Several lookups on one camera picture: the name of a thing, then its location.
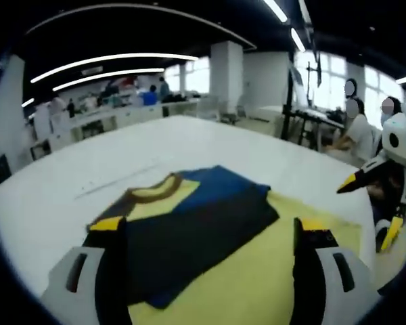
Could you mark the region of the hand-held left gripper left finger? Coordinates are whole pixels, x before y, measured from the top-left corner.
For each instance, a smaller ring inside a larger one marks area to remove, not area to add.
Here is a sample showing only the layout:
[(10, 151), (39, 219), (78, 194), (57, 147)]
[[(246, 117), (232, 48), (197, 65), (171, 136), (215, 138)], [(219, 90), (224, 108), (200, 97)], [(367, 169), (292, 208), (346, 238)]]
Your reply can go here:
[(126, 303), (125, 221), (100, 219), (88, 226), (49, 273), (41, 302), (59, 324), (130, 324)]

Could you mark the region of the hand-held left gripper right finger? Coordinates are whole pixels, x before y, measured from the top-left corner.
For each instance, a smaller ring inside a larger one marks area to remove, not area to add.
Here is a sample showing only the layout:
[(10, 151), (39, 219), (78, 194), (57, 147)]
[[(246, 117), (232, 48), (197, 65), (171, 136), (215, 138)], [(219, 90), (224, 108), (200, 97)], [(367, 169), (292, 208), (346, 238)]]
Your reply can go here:
[(358, 324), (380, 300), (368, 267), (330, 230), (294, 219), (293, 324)]

